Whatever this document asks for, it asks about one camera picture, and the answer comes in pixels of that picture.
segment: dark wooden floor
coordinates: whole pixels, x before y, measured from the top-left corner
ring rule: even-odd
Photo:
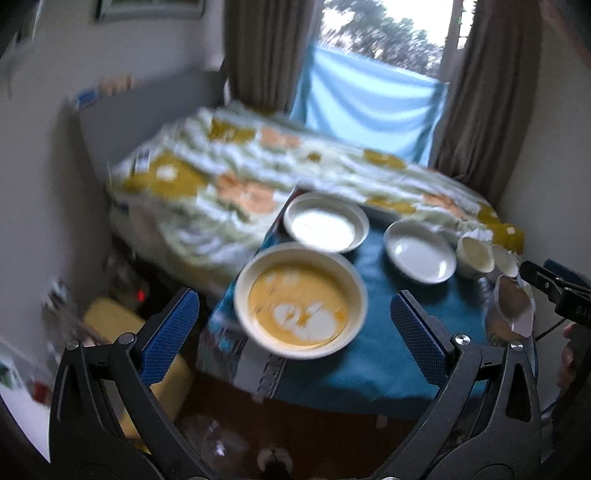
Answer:
[[[376,416],[329,413],[277,400],[256,403],[247,393],[196,373],[193,388],[177,418],[182,425],[196,413],[216,419],[249,445],[236,475],[257,478],[261,448],[284,447],[294,462],[292,478],[363,478],[394,451],[414,422],[390,419],[376,429]]]

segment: headboard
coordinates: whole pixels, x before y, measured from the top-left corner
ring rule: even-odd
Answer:
[[[108,178],[108,165],[122,160],[162,125],[188,116],[200,106],[223,105],[225,82],[220,72],[193,69],[100,98],[78,112],[100,183]]]

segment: black cable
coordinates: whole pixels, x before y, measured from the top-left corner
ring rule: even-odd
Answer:
[[[566,318],[563,318],[559,322],[556,322],[548,330],[546,330],[545,332],[539,334],[536,338],[534,338],[534,342],[537,342],[538,340],[542,340],[542,338],[544,338],[546,335],[548,335],[550,332],[552,332],[556,327],[562,325],[564,322],[566,322]]]

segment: metal bolt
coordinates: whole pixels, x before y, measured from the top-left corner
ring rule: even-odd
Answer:
[[[453,339],[458,345],[470,345],[470,337],[468,337],[468,335],[465,333],[458,333]]]
[[[512,340],[510,345],[511,348],[516,352],[521,352],[523,350],[523,343],[521,343],[519,340]]]
[[[133,333],[123,333],[117,340],[121,345],[129,345],[135,339],[135,335]]]
[[[80,342],[78,340],[70,340],[66,343],[66,350],[71,352],[72,350],[76,350],[80,346]]]

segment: brown curtain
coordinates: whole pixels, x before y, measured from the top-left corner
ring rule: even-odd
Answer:
[[[225,66],[233,98],[291,110],[321,0],[226,0]]]
[[[530,122],[541,50],[538,0],[479,0],[433,167],[499,200]]]

